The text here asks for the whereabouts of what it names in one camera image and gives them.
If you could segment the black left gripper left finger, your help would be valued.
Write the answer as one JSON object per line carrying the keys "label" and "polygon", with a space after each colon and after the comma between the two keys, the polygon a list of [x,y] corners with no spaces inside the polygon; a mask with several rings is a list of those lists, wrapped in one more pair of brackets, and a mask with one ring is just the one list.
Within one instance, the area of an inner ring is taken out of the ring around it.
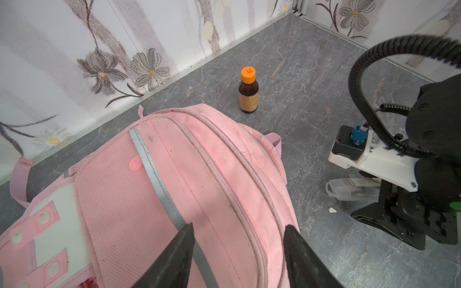
{"label": "black left gripper left finger", "polygon": [[193,224],[185,224],[135,288],[186,288],[195,245]]}

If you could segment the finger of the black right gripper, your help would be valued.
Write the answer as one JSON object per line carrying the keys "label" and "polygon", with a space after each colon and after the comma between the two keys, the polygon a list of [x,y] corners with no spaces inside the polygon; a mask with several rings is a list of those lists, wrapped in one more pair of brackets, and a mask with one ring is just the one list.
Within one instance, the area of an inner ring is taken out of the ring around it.
{"label": "finger of the black right gripper", "polygon": [[378,202],[352,212],[351,217],[358,222],[377,228],[417,250],[426,248],[426,235],[411,228]]}

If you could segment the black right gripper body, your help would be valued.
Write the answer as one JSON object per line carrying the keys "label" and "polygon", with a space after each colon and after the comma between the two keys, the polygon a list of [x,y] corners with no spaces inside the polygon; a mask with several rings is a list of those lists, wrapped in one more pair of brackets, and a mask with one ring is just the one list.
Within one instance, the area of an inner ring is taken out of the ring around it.
{"label": "black right gripper body", "polygon": [[416,193],[407,192],[387,181],[381,182],[378,203],[438,244],[459,243],[455,212],[437,212],[429,205],[423,204]]}

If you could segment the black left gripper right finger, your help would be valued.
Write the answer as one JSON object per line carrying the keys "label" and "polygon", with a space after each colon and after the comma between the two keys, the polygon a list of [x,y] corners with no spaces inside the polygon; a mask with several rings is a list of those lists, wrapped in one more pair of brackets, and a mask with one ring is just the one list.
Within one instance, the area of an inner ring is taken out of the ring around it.
{"label": "black left gripper right finger", "polygon": [[291,288],[343,288],[293,225],[283,236]]}

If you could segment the clear plastic pencil case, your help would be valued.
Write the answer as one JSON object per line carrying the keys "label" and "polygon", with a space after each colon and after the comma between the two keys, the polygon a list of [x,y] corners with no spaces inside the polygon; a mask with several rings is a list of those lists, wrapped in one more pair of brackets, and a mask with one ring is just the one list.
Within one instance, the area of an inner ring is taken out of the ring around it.
{"label": "clear plastic pencil case", "polygon": [[378,178],[341,178],[329,180],[325,190],[339,201],[371,201],[379,198],[381,181]]}

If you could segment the pink student backpack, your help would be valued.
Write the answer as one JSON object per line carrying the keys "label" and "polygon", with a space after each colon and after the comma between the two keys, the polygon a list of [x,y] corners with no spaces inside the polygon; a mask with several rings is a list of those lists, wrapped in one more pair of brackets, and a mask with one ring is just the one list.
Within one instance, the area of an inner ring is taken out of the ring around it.
{"label": "pink student backpack", "polygon": [[4,288],[129,288],[193,224],[191,288],[286,288],[283,234],[297,220],[282,139],[198,104],[141,115],[26,200],[1,235]]}

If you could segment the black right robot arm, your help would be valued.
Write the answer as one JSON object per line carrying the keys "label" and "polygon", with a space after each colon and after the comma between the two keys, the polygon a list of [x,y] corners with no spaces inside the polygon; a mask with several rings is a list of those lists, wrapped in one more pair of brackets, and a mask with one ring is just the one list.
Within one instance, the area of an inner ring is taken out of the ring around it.
{"label": "black right robot arm", "polygon": [[423,85],[412,107],[375,108],[363,90],[366,69],[383,58],[412,54],[459,68],[461,45],[446,37],[409,35],[379,43],[352,66],[349,94],[365,118],[341,126],[329,161],[379,178],[377,202],[352,213],[359,222],[423,250],[426,239],[458,243],[461,210],[461,77]]}

